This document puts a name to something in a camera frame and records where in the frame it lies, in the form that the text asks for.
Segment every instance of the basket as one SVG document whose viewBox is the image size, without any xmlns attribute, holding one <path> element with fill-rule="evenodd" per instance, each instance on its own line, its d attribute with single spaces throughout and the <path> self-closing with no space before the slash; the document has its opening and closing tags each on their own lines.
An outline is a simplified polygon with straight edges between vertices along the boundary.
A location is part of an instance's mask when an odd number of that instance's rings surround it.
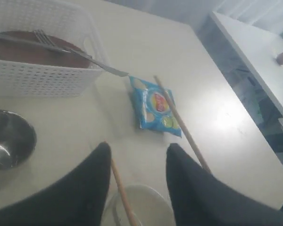
<svg viewBox="0 0 283 226">
<path fill-rule="evenodd" d="M 83 8 L 57 0 L 0 0 L 0 32 L 36 29 L 85 51 L 89 40 L 92 50 L 87 52 L 109 65 L 94 21 Z M 70 68 L 0 60 L 0 96 L 78 96 L 101 73 L 95 65 Z"/>
</svg>

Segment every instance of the snack packet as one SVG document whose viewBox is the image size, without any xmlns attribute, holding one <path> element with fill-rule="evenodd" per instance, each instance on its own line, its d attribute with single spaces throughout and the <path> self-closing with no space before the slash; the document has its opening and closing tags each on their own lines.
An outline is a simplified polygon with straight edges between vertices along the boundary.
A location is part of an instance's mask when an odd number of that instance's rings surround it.
<svg viewBox="0 0 283 226">
<path fill-rule="evenodd" d="M 159 86 L 129 76 L 134 89 L 134 104 L 140 128 L 169 132 L 181 137 L 181 129 Z M 174 103 L 171 90 L 167 90 Z"/>
</svg>

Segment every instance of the white table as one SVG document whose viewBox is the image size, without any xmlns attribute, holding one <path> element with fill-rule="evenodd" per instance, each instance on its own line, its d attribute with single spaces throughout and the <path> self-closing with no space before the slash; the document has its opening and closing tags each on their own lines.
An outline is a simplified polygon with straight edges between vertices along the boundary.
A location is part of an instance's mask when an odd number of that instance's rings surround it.
<svg viewBox="0 0 283 226">
<path fill-rule="evenodd" d="M 152 82 L 157 74 L 173 91 L 213 174 L 243 194 L 280 208 L 283 166 L 191 28 L 104 1 L 76 3 L 92 13 L 113 66 Z M 0 98 L 0 109 L 28 119 L 38 137 L 25 164 L 0 171 L 0 208 L 66 175 L 104 140 L 111 145 L 125 185 L 146 184 L 169 199 L 168 145 L 178 142 L 195 155 L 185 138 L 136 129 L 127 85 L 127 78 L 104 73 L 81 97 Z M 116 188 L 112 178 L 110 192 Z"/>
<path fill-rule="evenodd" d="M 217 12 L 211 17 L 283 116 L 283 66 L 275 61 L 283 39 Z"/>
</svg>

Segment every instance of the fork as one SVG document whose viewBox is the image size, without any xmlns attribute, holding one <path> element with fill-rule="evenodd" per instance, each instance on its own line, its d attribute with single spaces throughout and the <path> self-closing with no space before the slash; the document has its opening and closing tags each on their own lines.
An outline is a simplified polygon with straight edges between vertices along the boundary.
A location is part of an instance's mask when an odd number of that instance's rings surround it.
<svg viewBox="0 0 283 226">
<path fill-rule="evenodd" d="M 73 53 L 73 54 L 77 54 L 80 55 L 88 60 L 90 60 L 91 62 L 93 62 L 95 65 L 99 66 L 100 68 L 104 69 L 106 72 L 109 72 L 111 74 L 120 76 L 120 77 L 126 77 L 129 76 L 128 72 L 123 72 L 120 71 L 118 69 L 115 69 L 113 67 L 109 67 L 95 59 L 92 58 L 92 56 L 81 52 L 81 51 L 77 51 L 74 50 L 72 48 L 69 47 L 62 47 L 62 51 L 61 51 L 61 47 L 57 46 L 51 39 L 50 37 L 41 29 L 35 30 L 33 31 L 33 33 L 35 34 L 35 36 L 37 37 L 37 39 L 39 40 L 40 43 L 46 44 L 48 46 L 51 46 L 51 49 L 54 51 L 58 51 L 58 52 L 64 52 L 64 53 Z"/>
</svg>

